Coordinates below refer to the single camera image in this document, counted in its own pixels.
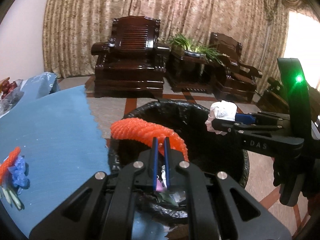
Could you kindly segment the white tissue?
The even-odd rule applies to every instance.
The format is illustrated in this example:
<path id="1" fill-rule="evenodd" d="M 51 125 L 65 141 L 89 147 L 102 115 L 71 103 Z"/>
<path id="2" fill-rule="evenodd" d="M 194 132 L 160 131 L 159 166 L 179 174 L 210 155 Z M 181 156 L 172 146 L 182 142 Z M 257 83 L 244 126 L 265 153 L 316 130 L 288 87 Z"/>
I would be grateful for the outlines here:
<path id="1" fill-rule="evenodd" d="M 229 101 L 222 100 L 212 103 L 209 110 L 208 119 L 205 122 L 207 126 L 207 131 L 214 132 L 217 135 L 225 135 L 226 132 L 215 130 L 212 127 L 212 121 L 214 119 L 234 121 L 237 108 L 238 107 L 235 103 Z"/>

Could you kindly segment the pink face mask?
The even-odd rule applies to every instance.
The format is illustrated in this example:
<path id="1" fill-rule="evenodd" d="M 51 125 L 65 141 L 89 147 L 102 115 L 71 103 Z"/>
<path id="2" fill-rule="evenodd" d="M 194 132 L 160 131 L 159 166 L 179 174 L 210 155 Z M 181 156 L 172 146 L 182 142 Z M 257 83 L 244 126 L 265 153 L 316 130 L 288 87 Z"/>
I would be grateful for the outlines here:
<path id="1" fill-rule="evenodd" d="M 167 190 L 167 178 L 166 178 L 166 171 L 165 165 L 161 167 L 161 174 L 157 175 L 156 180 L 156 191 L 157 192 L 164 192 Z"/>

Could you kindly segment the orange foam fruit net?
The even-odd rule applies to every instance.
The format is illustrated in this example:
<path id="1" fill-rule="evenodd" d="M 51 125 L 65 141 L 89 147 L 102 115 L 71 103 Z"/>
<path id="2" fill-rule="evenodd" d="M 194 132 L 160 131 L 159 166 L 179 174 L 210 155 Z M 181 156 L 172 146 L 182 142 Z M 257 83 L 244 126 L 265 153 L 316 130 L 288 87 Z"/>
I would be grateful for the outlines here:
<path id="1" fill-rule="evenodd" d="M 158 151 L 164 156 L 164 140 L 169 138 L 170 147 L 182 152 L 183 159 L 189 161 L 188 149 L 184 140 L 168 127 L 147 122 L 141 118 L 126 118 L 114 122 L 111 125 L 111 136 L 117 140 L 134 140 L 147 146 L 152 146 L 154 138 L 158 140 Z"/>

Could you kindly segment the blue plastic bag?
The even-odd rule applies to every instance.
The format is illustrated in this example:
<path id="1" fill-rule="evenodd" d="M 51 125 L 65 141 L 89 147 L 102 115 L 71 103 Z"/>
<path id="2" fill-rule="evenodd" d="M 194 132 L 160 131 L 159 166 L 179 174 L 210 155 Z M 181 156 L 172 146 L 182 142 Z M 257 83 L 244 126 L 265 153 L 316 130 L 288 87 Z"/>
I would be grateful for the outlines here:
<path id="1" fill-rule="evenodd" d="M 28 178 L 29 166 L 24 156 L 18 156 L 14 164 L 8 168 L 10 173 L 10 182 L 14 188 L 27 189 L 30 185 Z"/>

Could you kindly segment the black lined trash bin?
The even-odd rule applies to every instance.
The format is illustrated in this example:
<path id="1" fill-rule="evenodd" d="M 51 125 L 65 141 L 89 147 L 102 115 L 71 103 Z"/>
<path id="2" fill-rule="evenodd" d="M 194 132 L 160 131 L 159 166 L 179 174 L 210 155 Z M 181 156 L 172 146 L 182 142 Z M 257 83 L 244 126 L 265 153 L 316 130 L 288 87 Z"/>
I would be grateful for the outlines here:
<path id="1" fill-rule="evenodd" d="M 209 109 L 196 103 L 179 100 L 158 100 L 138 107 L 126 118 L 141 118 L 147 122 L 173 129 L 186 144 L 188 159 L 203 172 L 216 174 L 225 171 L 243 188 L 249 176 L 249 157 L 246 150 L 231 142 L 230 134 L 222 135 L 207 131 L 205 124 Z M 134 140 L 116 140 L 111 136 L 108 165 L 111 174 L 136 160 L 150 147 Z M 156 197 L 141 193 L 136 208 L 167 225 L 187 224 L 188 215 L 184 204 L 174 206 Z"/>

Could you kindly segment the dark wooden side table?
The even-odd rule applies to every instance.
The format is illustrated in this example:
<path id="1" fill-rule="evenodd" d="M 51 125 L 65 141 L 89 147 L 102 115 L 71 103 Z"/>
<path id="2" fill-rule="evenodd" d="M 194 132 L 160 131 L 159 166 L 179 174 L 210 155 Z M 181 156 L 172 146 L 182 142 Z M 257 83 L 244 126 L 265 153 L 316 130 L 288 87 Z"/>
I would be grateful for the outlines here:
<path id="1" fill-rule="evenodd" d="M 165 68 L 165 76 L 175 93 L 190 91 L 212 94 L 215 81 L 214 65 L 204 57 L 192 57 L 185 55 L 183 51 L 173 50 Z"/>

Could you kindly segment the blue table cloth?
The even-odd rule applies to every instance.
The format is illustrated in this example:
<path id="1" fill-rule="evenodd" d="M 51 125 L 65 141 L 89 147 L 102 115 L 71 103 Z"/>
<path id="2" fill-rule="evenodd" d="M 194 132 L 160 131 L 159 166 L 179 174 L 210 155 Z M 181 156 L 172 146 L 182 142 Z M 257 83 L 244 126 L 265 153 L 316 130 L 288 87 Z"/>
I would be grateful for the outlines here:
<path id="1" fill-rule="evenodd" d="M 1 158 L 20 147 L 30 186 L 17 210 L 3 203 L 23 236 L 98 171 L 110 172 L 106 140 L 83 86 L 16 106 L 1 118 Z"/>

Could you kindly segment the potted green plant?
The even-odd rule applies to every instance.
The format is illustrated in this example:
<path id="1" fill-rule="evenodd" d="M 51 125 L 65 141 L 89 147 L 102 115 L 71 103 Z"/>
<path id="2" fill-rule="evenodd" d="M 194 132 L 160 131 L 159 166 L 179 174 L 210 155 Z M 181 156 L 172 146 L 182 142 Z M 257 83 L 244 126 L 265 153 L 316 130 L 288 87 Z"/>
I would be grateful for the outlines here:
<path id="1" fill-rule="evenodd" d="M 222 63 L 220 60 L 222 54 L 215 48 L 204 46 L 200 42 L 194 42 L 191 38 L 186 37 L 182 33 L 171 36 L 168 41 L 172 46 L 181 47 L 184 52 L 189 52 L 190 56 L 200 54 L 200 56 L 204 57 L 207 61 Z"/>

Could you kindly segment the green rubber glove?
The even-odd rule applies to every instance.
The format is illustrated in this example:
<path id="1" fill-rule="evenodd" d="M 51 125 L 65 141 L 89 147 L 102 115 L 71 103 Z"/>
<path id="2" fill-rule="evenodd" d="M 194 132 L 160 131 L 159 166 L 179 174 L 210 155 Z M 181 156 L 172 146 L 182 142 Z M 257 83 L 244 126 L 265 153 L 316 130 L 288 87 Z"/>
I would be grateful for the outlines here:
<path id="1" fill-rule="evenodd" d="M 21 202 L 19 195 L 22 193 L 22 189 L 14 188 L 10 185 L 1 185 L 1 198 L 5 198 L 10 206 L 15 206 L 17 210 L 23 209 L 23 203 Z"/>

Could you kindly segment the glass fruit bowl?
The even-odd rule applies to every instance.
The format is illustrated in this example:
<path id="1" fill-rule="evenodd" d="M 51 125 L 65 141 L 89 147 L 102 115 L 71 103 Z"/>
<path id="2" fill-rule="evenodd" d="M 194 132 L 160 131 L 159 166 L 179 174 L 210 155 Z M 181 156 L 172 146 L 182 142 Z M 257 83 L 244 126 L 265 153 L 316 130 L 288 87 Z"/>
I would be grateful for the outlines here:
<path id="1" fill-rule="evenodd" d="M 4 99 L 1 99 L 1 115 L 7 113 L 14 107 L 22 98 L 24 92 L 21 91 L 23 80 L 15 80 L 17 87 L 11 91 Z"/>

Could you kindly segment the red apples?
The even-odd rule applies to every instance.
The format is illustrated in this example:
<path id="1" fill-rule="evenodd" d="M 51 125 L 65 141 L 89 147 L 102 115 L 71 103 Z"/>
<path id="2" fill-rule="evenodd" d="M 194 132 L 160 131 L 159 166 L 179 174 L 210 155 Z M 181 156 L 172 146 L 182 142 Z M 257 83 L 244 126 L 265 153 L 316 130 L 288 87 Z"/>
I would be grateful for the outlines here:
<path id="1" fill-rule="evenodd" d="M 1 99 L 4 99 L 11 91 L 13 91 L 17 87 L 17 83 L 13 81 L 10 83 L 10 77 L 3 79 L 1 81 Z"/>

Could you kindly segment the patterned beige curtain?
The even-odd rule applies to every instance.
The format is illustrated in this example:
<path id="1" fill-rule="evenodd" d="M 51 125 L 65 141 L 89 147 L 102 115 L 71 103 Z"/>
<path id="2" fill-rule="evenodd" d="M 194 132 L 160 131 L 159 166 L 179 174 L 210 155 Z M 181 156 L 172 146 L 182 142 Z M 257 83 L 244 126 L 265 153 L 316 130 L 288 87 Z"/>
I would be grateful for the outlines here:
<path id="1" fill-rule="evenodd" d="M 159 19 L 159 38 L 167 41 L 182 33 L 207 44 L 212 32 L 242 44 L 241 60 L 263 72 L 278 76 L 277 58 L 285 50 L 289 13 L 303 0 L 47 0 L 43 23 L 44 69 L 59 77 L 89 75 L 95 42 L 111 34 L 112 21 L 123 16 Z"/>

